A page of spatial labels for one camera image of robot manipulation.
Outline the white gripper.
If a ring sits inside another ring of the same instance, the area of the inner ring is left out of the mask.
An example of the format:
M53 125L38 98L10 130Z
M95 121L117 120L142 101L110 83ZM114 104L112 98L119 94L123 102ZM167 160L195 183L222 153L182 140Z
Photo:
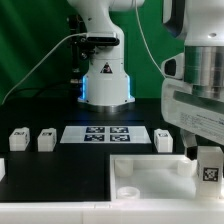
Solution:
M192 94L192 86L175 79L165 79L161 93L164 120L180 130L184 154L197 158L196 135L224 145L224 102Z

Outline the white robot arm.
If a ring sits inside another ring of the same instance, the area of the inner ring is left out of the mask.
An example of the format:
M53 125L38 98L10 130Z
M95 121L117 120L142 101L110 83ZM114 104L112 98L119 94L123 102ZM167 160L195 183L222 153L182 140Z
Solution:
M145 0L67 0L84 21L90 55L79 101L100 111L134 101L124 70L124 33L109 13L136 10ZM224 0L163 0L163 25L184 51L161 64L161 112L181 129L186 149L198 136L224 146Z

